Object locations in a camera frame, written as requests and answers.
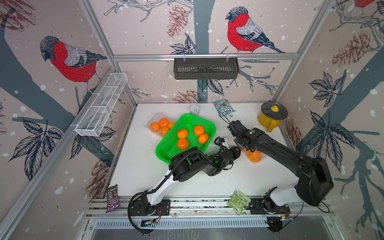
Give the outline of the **green plastic perforated basket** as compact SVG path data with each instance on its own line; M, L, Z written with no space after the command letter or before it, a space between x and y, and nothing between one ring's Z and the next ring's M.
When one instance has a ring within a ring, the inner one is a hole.
M198 142L198 136L194 134L194 128L196 126L202 126L205 129L205 134L210 136L210 139L207 143L204 145L201 145ZM179 118L179 120L176 122L176 124L171 128L171 130L168 132L168 134L163 137L163 140L158 144L156 147L156 156L161 161L165 162L166 164L171 163L171 159L180 154L181 150L177 147L177 142L179 138L177 137L177 132L181 129L186 129L188 131L187 140L189 141L189 147L187 150L197 147L201 152L205 153L208 146L210 145L211 141L213 140L215 134L216 134L216 126L203 118L200 118L198 116L192 115L192 114L186 114Z

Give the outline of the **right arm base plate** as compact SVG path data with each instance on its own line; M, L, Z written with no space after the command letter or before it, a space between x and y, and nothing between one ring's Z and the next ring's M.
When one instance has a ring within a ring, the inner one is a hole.
M290 215L291 211L288 205L277 206L271 200L262 198L253 198L249 203L247 210L252 215Z

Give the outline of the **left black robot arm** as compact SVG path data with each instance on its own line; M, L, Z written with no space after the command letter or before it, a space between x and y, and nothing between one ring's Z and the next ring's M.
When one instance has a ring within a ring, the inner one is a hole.
M185 182L200 172L214 177L222 171L230 170L234 161L241 155L237 146L228 147L226 139L217 137L214 144L219 151L211 156L205 155L197 147L186 150L171 160L169 169L162 180L151 190L132 197L128 206L129 216L150 216L168 214L166 207L169 200L164 200L167 193L178 183Z

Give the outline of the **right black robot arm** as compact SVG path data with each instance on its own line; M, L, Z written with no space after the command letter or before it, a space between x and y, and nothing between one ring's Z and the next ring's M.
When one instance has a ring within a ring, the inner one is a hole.
M317 207L334 187L325 159L311 158L293 151L258 128L247 129L240 121L230 122L228 129L240 149L264 153L298 177L296 183L272 188L264 195L263 207L266 212L273 214L280 207L297 202Z

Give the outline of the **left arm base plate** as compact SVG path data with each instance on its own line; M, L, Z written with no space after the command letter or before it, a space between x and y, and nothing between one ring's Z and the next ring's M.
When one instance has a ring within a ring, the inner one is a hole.
M170 207L170 200L162 200L158 205L151 206L147 199L137 199L128 208L128 212L131 216L168 216Z

